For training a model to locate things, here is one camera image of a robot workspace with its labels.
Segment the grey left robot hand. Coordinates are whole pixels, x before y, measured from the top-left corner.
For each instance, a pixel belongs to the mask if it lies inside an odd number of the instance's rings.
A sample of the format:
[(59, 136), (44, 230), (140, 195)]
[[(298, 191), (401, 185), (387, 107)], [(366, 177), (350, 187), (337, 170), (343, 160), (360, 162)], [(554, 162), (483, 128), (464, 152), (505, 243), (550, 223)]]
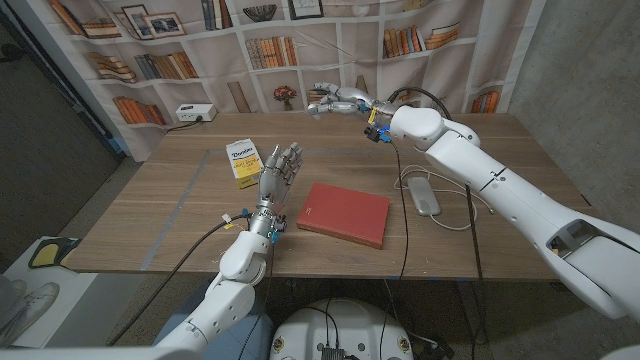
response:
[(278, 215), (288, 200), (288, 192), (302, 164), (303, 149), (297, 142), (282, 150), (277, 145), (267, 158), (259, 179), (257, 207)]

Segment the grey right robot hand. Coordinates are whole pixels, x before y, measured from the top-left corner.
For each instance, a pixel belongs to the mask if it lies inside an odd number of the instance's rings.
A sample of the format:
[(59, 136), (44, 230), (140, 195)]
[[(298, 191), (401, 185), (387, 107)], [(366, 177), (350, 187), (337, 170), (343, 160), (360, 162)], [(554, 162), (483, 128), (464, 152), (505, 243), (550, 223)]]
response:
[(388, 102), (374, 99), (368, 93), (353, 87), (341, 87), (333, 83), (315, 83), (314, 90), (319, 90), (323, 97), (318, 103), (309, 104), (307, 113), (318, 118), (324, 113), (354, 115), (366, 120), (371, 126), (385, 129), (399, 109)]

